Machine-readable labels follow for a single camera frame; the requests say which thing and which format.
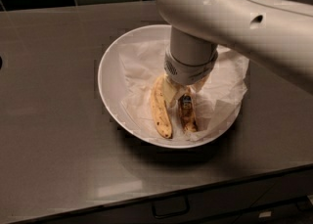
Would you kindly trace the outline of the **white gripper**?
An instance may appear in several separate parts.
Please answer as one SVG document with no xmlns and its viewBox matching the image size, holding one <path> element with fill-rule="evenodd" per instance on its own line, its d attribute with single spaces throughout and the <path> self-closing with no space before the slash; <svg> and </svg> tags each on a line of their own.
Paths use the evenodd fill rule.
<svg viewBox="0 0 313 224">
<path fill-rule="evenodd" d="M 212 72 L 218 53 L 214 49 L 208 56 L 208 60 L 200 65 L 189 65 L 176 59 L 170 52 L 170 48 L 165 51 L 164 70 L 168 76 L 163 78 L 162 91 L 166 104 L 172 108 L 178 99 L 185 93 L 186 87 L 182 85 L 192 85 L 192 89 L 198 93 L 208 80 L 208 75 Z"/>
</svg>

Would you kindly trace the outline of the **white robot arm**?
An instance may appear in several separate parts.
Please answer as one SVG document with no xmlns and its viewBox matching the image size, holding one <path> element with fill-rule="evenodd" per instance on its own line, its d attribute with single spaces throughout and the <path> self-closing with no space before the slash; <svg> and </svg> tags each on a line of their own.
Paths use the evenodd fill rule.
<svg viewBox="0 0 313 224">
<path fill-rule="evenodd" d="M 286 0 L 156 0 L 171 25 L 164 69 L 192 85 L 228 47 L 302 90 L 313 92 L 313 7 Z"/>
</svg>

